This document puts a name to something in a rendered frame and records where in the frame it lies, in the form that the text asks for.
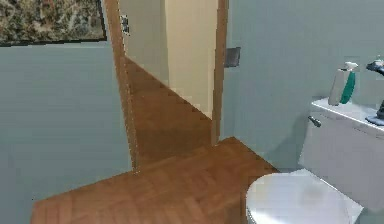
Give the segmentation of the framed brown mottled picture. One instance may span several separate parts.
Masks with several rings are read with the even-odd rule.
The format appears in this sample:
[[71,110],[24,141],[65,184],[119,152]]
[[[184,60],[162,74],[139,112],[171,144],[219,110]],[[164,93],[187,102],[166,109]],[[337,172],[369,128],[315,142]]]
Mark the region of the framed brown mottled picture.
[[0,47],[106,40],[101,0],[0,0]]

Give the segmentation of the small black framed picture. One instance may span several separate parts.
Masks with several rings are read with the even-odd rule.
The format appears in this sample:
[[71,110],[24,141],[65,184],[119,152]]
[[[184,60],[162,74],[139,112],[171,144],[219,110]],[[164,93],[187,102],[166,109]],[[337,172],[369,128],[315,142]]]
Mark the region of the small black framed picture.
[[125,35],[130,34],[130,27],[129,27],[129,20],[127,15],[121,15],[120,16],[121,20],[121,30]]

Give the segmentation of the white and green spray bottle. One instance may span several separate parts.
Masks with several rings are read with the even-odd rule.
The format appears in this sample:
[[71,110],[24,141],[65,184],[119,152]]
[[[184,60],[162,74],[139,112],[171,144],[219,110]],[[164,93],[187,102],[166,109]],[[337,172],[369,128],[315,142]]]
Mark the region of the white and green spray bottle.
[[328,98],[329,105],[338,106],[339,104],[346,104],[349,102],[355,88],[355,69],[357,67],[357,63],[345,62],[344,67],[337,70]]

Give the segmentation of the white toilet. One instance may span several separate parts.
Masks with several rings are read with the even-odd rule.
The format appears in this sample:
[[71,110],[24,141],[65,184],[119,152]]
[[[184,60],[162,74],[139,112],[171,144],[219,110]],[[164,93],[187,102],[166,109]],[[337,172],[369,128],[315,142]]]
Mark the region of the white toilet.
[[384,127],[354,103],[311,103],[298,164],[265,174],[246,193],[247,224],[357,224],[384,212]]

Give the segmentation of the grey wall light switch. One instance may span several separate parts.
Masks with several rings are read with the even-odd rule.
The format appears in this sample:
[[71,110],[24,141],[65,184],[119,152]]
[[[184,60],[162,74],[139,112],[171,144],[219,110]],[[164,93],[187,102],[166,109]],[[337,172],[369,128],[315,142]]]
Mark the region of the grey wall light switch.
[[225,53],[225,68],[237,67],[240,61],[240,47],[227,48]]

